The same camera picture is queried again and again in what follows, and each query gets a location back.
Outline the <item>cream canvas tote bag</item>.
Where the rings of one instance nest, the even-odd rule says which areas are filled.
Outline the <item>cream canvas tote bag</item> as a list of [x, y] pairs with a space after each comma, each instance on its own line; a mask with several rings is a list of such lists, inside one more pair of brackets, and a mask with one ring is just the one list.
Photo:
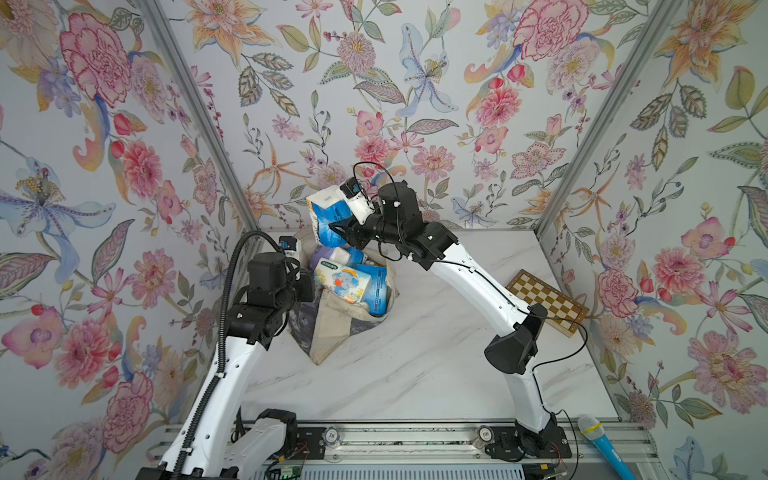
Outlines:
[[383, 315], [372, 315], [369, 302], [350, 304], [318, 283], [314, 287], [314, 300], [301, 303], [288, 314], [292, 338], [315, 365], [320, 365], [349, 337], [381, 324], [399, 295], [395, 287], [394, 263], [372, 247], [366, 247], [363, 252], [368, 257], [365, 265], [386, 271], [386, 310]]

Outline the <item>colourful tissue pack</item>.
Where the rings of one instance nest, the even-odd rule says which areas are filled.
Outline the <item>colourful tissue pack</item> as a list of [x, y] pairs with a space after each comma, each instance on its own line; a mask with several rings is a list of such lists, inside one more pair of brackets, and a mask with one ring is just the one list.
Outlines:
[[350, 304], [363, 301], [371, 276], [331, 260], [320, 260], [314, 269], [315, 281]]

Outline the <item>purple tissue pack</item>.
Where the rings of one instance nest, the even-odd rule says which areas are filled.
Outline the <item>purple tissue pack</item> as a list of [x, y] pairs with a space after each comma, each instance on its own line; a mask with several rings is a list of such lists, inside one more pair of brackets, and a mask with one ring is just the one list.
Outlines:
[[351, 266], [353, 256], [348, 250], [341, 247], [319, 246], [310, 258], [309, 268], [314, 270], [321, 260], [330, 260], [344, 266]]

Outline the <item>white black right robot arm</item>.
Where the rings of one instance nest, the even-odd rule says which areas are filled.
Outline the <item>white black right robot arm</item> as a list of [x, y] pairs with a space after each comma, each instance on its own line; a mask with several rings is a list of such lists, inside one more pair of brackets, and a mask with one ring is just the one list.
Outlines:
[[544, 405], [529, 365], [538, 353], [546, 308], [513, 295], [472, 258], [448, 227], [425, 221], [416, 193], [405, 181], [380, 187], [375, 202], [353, 178], [326, 192], [330, 218], [316, 219], [317, 227], [328, 228], [358, 250], [373, 240], [394, 246], [477, 309], [495, 332], [484, 356], [505, 377], [518, 435], [539, 449], [552, 443], [558, 428], [556, 415]]

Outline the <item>blue barcode tissue pack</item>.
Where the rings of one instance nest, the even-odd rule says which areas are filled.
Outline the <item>blue barcode tissue pack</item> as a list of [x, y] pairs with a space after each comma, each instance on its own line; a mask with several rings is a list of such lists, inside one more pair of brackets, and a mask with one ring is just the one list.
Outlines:
[[368, 306], [371, 316], [383, 316], [388, 310], [387, 269], [381, 266], [359, 265], [357, 270], [370, 276], [362, 302]]

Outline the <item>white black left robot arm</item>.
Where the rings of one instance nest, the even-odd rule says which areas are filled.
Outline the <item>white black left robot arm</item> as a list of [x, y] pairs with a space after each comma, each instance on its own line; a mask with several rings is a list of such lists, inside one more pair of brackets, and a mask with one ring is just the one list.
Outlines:
[[298, 450], [295, 413], [266, 409], [251, 427], [238, 418], [246, 382], [288, 312], [313, 300], [312, 279], [297, 258], [279, 252], [256, 255], [248, 272], [245, 299], [221, 323], [224, 335], [190, 415], [158, 466], [142, 468], [138, 478], [250, 479]]

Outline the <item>blue floral tissue pack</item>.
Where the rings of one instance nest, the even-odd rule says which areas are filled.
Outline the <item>blue floral tissue pack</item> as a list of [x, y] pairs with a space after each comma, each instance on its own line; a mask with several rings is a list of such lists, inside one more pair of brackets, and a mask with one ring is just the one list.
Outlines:
[[338, 186], [330, 186], [306, 198], [316, 242], [324, 247], [342, 247], [346, 241], [330, 228], [331, 223], [353, 216]]

